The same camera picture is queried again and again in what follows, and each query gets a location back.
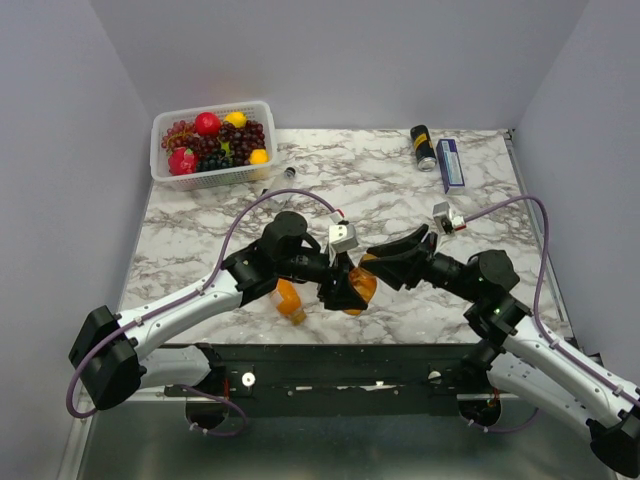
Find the cable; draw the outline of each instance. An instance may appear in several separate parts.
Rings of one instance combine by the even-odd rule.
[[[540,200],[535,195],[519,195],[517,197],[510,198],[503,202],[496,203],[495,205],[485,210],[481,210],[477,213],[474,213],[473,215],[469,215],[464,219],[466,223],[472,222],[473,220],[477,220],[480,217],[484,217],[485,215],[488,215],[502,207],[506,207],[507,205],[514,202],[518,202],[520,200],[531,200],[532,202],[535,202],[538,205],[538,208],[540,209],[540,213],[542,214],[542,226],[544,229],[543,240],[542,240],[542,254],[541,254],[542,258],[540,262],[540,270],[538,271],[538,280],[536,282],[536,290],[533,296],[533,320],[540,335],[542,335],[545,338],[545,340],[551,344],[553,343],[553,338],[547,332],[547,329],[544,323],[542,323],[542,320],[540,319],[540,294],[542,293],[542,285],[544,283],[545,265],[546,265],[547,259],[549,258],[549,215],[547,214],[547,209],[545,208],[542,200]],[[579,358],[575,357],[573,354],[571,354],[571,352],[564,349],[562,345],[555,345],[553,348],[555,348],[558,352],[560,352],[562,356],[564,356],[567,360],[569,360],[571,363],[576,365],[582,371],[586,372],[592,378],[596,379],[603,385],[606,385],[613,392],[618,392],[619,390],[618,385],[613,383],[607,377],[598,373],[594,368],[592,368],[591,366],[589,366]],[[625,400],[627,400],[628,402],[635,405],[636,407],[640,408],[640,400],[638,400],[637,398],[628,394],[624,390],[619,392],[619,395]]]
[[[211,435],[212,437],[235,437],[236,435],[239,435],[240,433],[242,433],[242,431],[245,428],[247,428],[247,426],[249,425],[249,418],[247,417],[247,414],[244,413],[244,410],[242,410],[238,405],[236,405],[232,401],[227,400],[224,397],[216,397],[215,395],[210,395],[208,393],[201,392],[200,390],[196,390],[195,388],[190,387],[189,385],[176,385],[176,386],[182,388],[183,390],[186,390],[187,392],[191,392],[195,395],[199,395],[201,397],[208,398],[209,400],[215,400],[218,403],[222,403],[223,405],[226,405],[227,407],[232,408],[233,410],[238,412],[240,414],[240,417],[242,417],[242,425],[238,429],[233,430],[232,432],[216,432],[215,430],[207,430],[206,428],[202,428],[197,423],[191,422],[189,420],[191,423],[191,426],[189,427],[190,430],[198,430],[202,432],[204,435]]]
[[[540,409],[536,408],[533,412],[533,415],[529,417],[529,419],[524,422],[522,425],[518,425],[517,427],[485,427],[480,425],[479,423],[475,423],[473,420],[467,421],[466,418],[461,417],[467,423],[467,426],[480,429],[484,431],[484,433],[497,433],[497,434],[505,434],[505,433],[516,433],[524,430],[527,427],[533,425],[533,423],[538,419],[538,415],[540,414]]]
[[[218,275],[218,273],[220,272],[220,267],[222,266],[222,261],[224,260],[224,255],[225,255],[225,253],[227,251],[227,247],[229,246],[229,241],[231,240],[231,235],[233,234],[233,231],[236,229],[236,227],[238,226],[238,224],[240,223],[242,218],[247,213],[249,213],[251,210],[253,210],[256,206],[258,206],[260,203],[264,202],[265,200],[268,200],[271,197],[275,197],[276,195],[283,195],[285,193],[306,195],[307,197],[311,197],[314,200],[316,200],[319,203],[321,203],[322,205],[324,205],[325,207],[327,207],[327,209],[331,213],[336,211],[336,209],[333,208],[333,206],[329,202],[327,202],[324,198],[316,195],[315,193],[306,192],[304,190],[299,190],[297,188],[285,188],[285,189],[282,189],[282,190],[276,190],[275,192],[267,192],[266,194],[264,194],[261,197],[259,197],[257,200],[254,200],[249,205],[247,205],[236,216],[236,218],[233,220],[233,223],[231,223],[231,226],[229,227],[229,230],[227,231],[227,234],[224,237],[224,241],[222,242],[222,248],[220,249],[220,256],[218,257],[218,261],[216,262],[215,266],[213,267],[213,271],[211,272],[211,275],[209,276],[207,281],[202,286],[203,289],[206,290],[207,288],[209,288],[211,286],[211,284],[213,283],[213,281],[215,280],[215,278]],[[197,297],[198,295],[200,295],[200,292],[198,290],[194,290],[193,292],[188,293],[188,294],[184,295],[183,297],[180,297],[180,298],[178,298],[178,299],[176,299],[176,300],[174,300],[172,302],[169,302],[166,305],[163,305],[162,307],[159,307],[159,308],[156,308],[155,310],[147,312],[147,313],[145,313],[144,315],[142,315],[140,317],[140,324],[144,323],[145,321],[147,321],[147,320],[149,320],[149,319],[151,319],[151,318],[153,318],[153,317],[155,317],[157,315],[160,315],[161,313],[166,312],[167,310],[171,310],[172,308],[175,308],[175,307],[177,307],[179,305],[182,305],[183,303],[188,302],[189,300],[191,300],[192,298]],[[80,363],[78,364],[78,367],[73,372],[73,375],[71,377],[71,381],[69,382],[69,387],[67,388],[66,407],[67,407],[67,411],[69,412],[69,414],[71,416],[73,416],[75,418],[88,418],[88,417],[91,417],[92,415],[94,415],[96,413],[96,411],[97,411],[96,408],[92,408],[91,410],[89,410],[87,412],[79,412],[78,410],[76,410],[75,406],[73,405],[73,392],[74,392],[74,390],[76,388],[76,385],[78,384],[78,381],[80,380],[80,376],[82,375],[82,372],[87,367],[89,362],[98,354],[98,352],[100,352],[100,350],[102,350],[102,348],[104,346],[108,345],[113,340],[118,338],[120,335],[122,335],[123,333],[127,332],[128,330],[131,330],[133,327],[135,327],[137,325],[138,325],[138,322],[136,322],[134,320],[134,321],[131,321],[131,322],[121,326],[120,328],[116,329],[114,332],[110,333],[105,338],[100,340],[96,344],[96,346],[93,347],[91,350],[89,350],[89,353],[87,353],[87,355],[85,355],[85,357],[80,361]]]

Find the yellow lemon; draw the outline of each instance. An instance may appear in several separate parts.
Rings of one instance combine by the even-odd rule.
[[[269,161],[269,155],[264,148],[258,148],[251,152],[249,156],[249,163],[251,165],[258,165],[260,163],[267,163]]]
[[[236,128],[244,128],[247,124],[247,117],[242,112],[232,112],[224,117],[224,121],[232,123]]]

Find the red apple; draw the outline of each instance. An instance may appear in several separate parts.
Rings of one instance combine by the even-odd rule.
[[[202,112],[196,117],[196,132],[198,135],[218,135],[220,119],[211,112]]]

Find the black can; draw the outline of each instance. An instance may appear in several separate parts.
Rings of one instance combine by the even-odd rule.
[[[418,125],[411,129],[411,141],[416,152],[418,169],[428,172],[436,166],[436,152],[433,150],[429,129],[424,125]]]

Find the orange bottle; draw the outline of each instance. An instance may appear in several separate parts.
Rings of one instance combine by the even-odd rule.
[[[363,300],[367,303],[371,301],[373,295],[376,293],[376,288],[378,288],[378,279],[371,272],[368,272],[360,265],[363,260],[373,260],[375,255],[371,255],[370,253],[365,253],[360,259],[360,263],[356,268],[349,272],[349,282],[353,285],[353,288],[356,289],[356,292],[360,294]],[[345,313],[349,315],[360,315],[362,310],[345,310]]]
[[[300,325],[307,318],[298,292],[290,281],[278,279],[278,285],[269,297],[276,309],[294,325]]]

